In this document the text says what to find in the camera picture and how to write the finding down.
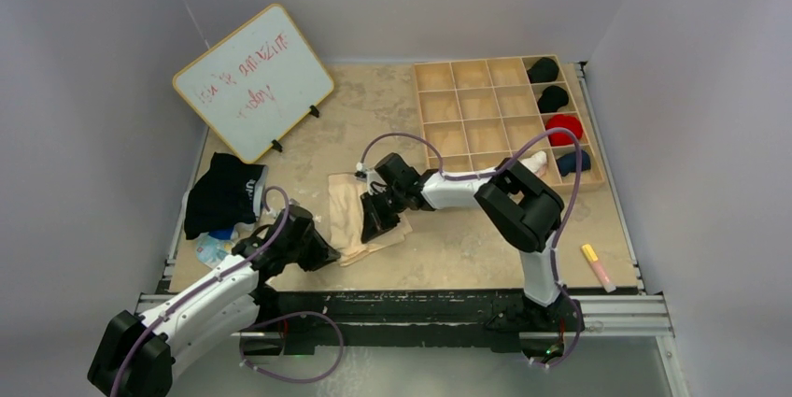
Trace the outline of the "cream beige underwear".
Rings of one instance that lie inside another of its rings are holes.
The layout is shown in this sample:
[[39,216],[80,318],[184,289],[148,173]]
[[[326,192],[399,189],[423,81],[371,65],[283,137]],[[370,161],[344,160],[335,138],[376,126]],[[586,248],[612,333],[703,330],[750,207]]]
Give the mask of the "cream beige underwear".
[[395,229],[363,243],[360,197],[365,191],[364,184],[349,173],[330,175],[328,182],[330,244],[340,253],[341,266],[349,266],[380,249],[400,244],[412,232],[412,226],[403,218]]

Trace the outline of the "white underwear pink trim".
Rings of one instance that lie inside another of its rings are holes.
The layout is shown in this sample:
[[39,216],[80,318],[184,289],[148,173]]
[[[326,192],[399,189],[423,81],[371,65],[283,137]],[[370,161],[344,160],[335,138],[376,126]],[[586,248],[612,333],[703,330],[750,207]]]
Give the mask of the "white underwear pink trim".
[[535,176],[543,177],[547,172],[548,157],[545,151],[539,150],[521,158],[520,163]]

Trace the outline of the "white whiteboard yellow frame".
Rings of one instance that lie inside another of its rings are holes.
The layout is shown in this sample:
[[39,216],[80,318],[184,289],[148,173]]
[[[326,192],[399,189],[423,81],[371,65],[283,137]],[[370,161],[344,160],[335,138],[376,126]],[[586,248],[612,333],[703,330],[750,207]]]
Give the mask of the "white whiteboard yellow frame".
[[320,58],[272,4],[176,73],[175,91],[245,163],[255,163],[334,90]]

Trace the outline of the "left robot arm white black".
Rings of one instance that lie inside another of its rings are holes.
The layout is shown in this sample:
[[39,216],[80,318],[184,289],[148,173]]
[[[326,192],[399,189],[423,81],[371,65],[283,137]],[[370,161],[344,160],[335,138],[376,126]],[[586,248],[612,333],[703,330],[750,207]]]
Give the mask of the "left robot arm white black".
[[313,215],[290,205],[183,292],[143,313],[117,314],[87,378],[105,396],[164,396],[190,365],[232,333],[287,332],[288,319],[268,283],[287,265],[313,272],[340,257],[316,229]]

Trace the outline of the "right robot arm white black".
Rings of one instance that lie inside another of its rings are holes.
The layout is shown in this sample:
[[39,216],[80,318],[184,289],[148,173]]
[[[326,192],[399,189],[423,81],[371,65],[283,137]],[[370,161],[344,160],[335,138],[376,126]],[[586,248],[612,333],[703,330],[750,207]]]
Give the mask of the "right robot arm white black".
[[358,175],[366,177],[368,187],[361,195],[361,242],[396,228],[406,210],[479,209],[519,251],[527,322],[545,329],[559,319],[560,289],[550,249],[564,203],[524,163],[504,159],[495,168],[446,177],[437,169],[420,174],[401,155],[390,153]]

